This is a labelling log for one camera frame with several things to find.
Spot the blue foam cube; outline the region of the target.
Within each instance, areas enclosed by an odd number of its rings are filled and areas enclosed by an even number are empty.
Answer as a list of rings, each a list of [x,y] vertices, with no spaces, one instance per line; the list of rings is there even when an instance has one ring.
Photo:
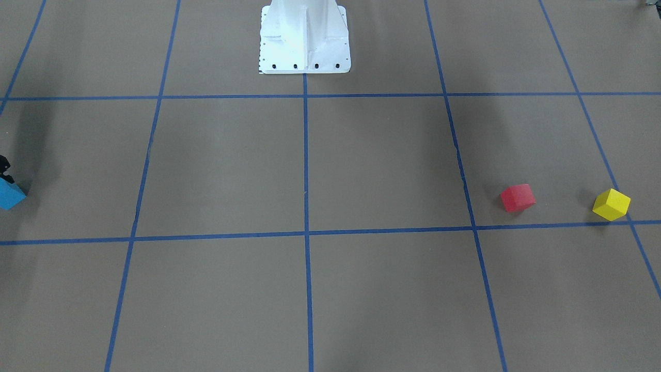
[[[1,179],[1,208],[3,210],[12,209],[24,199],[26,199],[26,194],[18,184]]]

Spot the red foam cube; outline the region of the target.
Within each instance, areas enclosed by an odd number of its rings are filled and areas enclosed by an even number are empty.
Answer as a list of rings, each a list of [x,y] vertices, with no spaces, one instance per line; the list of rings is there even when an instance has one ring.
[[[521,212],[537,203],[529,184],[515,184],[506,188],[500,198],[505,211],[508,213]]]

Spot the yellow foam cube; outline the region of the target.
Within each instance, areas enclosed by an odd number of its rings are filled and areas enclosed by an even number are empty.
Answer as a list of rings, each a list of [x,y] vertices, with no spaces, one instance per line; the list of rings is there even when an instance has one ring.
[[[616,189],[607,189],[595,198],[592,212],[612,222],[624,217],[628,213],[630,204],[631,198],[627,195]]]

